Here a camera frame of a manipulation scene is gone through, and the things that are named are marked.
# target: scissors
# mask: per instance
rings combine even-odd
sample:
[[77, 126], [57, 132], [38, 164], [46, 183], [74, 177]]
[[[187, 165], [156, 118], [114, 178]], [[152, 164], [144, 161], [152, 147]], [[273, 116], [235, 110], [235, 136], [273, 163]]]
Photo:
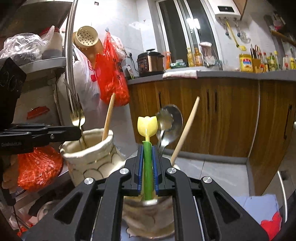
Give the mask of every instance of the scissors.
[[257, 55], [257, 58], [261, 55], [261, 49], [258, 47], [258, 45], [255, 45], [255, 53]]

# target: blue gripper pad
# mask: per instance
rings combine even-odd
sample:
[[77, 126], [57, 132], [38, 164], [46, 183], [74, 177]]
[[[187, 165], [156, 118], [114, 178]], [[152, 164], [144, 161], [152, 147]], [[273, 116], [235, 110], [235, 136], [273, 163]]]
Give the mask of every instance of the blue gripper pad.
[[139, 194], [141, 193], [141, 189], [142, 189], [143, 165], [144, 165], [144, 149], [143, 149], [143, 145], [141, 145], [139, 171], [138, 171], [138, 193]]
[[153, 188], [155, 190], [155, 193], [158, 194], [159, 180], [158, 180], [158, 171], [157, 171], [157, 164], [156, 164], [155, 146], [152, 147], [152, 169], [153, 169]]

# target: countertop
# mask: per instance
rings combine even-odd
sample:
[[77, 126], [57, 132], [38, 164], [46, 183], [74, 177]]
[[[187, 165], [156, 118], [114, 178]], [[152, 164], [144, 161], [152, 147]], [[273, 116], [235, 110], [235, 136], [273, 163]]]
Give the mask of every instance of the countertop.
[[[223, 70], [197, 70], [198, 78], [242, 78], [242, 79], [254, 79], [254, 80], [283, 80], [283, 81], [296, 81], [296, 70], [285, 71], [273, 71], [262, 74], [235, 72], [235, 71], [223, 71]], [[177, 79], [179, 77], [172, 77], [167, 79]], [[128, 85], [140, 84], [151, 81], [163, 80], [162, 74], [140, 77], [132, 80], [128, 80]]]

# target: orange plastic bag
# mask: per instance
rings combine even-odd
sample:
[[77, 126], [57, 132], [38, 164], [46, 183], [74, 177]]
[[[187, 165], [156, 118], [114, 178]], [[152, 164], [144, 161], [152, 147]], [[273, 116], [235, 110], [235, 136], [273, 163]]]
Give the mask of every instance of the orange plastic bag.
[[18, 185], [25, 190], [37, 191], [60, 173], [62, 156], [51, 146], [36, 147], [31, 153], [19, 154]]
[[109, 32], [105, 37], [103, 55], [96, 56], [95, 73], [101, 90], [101, 100], [109, 104], [112, 94], [115, 93], [115, 106], [129, 103], [128, 86]]

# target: green handle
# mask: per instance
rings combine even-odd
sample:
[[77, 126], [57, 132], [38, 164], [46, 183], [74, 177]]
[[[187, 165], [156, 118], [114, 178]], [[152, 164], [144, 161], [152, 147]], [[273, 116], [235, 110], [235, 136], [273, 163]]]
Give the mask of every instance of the green handle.
[[144, 149], [144, 200], [151, 200], [153, 197], [153, 175], [152, 175], [152, 144], [148, 141], [143, 141]]

